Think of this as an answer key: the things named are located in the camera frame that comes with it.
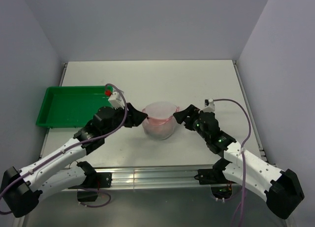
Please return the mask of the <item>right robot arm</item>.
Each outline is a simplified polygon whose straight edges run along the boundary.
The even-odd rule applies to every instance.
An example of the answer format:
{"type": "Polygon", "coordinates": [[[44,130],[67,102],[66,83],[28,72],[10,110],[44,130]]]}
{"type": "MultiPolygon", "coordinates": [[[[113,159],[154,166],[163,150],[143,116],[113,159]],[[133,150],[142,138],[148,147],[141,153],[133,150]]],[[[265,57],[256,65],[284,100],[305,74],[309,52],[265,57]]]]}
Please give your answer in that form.
{"type": "Polygon", "coordinates": [[[209,150],[220,159],[210,169],[200,169],[195,179],[201,185],[231,181],[262,198],[268,208],[286,220],[304,199],[296,173],[283,171],[263,161],[241,143],[222,131],[214,112],[203,112],[194,105],[173,114],[178,124],[197,132],[209,150]]]}

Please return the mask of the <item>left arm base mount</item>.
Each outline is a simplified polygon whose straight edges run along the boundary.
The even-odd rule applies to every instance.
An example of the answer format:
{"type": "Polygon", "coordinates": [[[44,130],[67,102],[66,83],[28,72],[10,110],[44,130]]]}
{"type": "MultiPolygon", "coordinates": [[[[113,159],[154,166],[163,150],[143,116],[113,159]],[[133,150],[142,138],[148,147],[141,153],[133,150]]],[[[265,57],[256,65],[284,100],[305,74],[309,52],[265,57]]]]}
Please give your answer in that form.
{"type": "Polygon", "coordinates": [[[93,189],[93,191],[77,191],[77,200],[79,202],[95,202],[100,194],[95,190],[99,191],[101,188],[109,188],[111,186],[112,173],[98,173],[95,178],[88,181],[86,184],[82,184],[83,188],[93,189]]]}

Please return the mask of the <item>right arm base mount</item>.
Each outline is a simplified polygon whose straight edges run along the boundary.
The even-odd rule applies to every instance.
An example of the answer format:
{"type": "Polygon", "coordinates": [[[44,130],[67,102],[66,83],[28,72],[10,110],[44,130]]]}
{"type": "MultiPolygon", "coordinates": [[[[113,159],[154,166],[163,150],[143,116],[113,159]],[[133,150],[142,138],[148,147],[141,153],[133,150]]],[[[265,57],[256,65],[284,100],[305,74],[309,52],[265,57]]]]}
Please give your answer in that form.
{"type": "Polygon", "coordinates": [[[194,179],[199,185],[210,185],[215,198],[228,199],[232,196],[232,182],[228,181],[221,171],[213,168],[199,169],[194,179]]]}

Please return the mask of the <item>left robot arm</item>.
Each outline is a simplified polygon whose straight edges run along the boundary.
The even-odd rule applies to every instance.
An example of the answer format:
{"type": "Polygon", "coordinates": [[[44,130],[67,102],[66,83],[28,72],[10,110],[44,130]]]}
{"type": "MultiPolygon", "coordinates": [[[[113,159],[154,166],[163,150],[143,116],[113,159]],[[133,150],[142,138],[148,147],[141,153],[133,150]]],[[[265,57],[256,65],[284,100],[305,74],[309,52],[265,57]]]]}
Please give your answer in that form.
{"type": "Polygon", "coordinates": [[[21,169],[7,169],[2,178],[0,198],[9,211],[1,212],[1,215],[13,214],[19,218],[30,213],[40,201],[64,189],[95,188],[98,175],[88,162],[79,162],[68,170],[64,168],[101,147],[106,137],[121,127],[137,127],[147,117],[131,103],[116,109],[101,107],[84,127],[53,153],[21,169]]]}

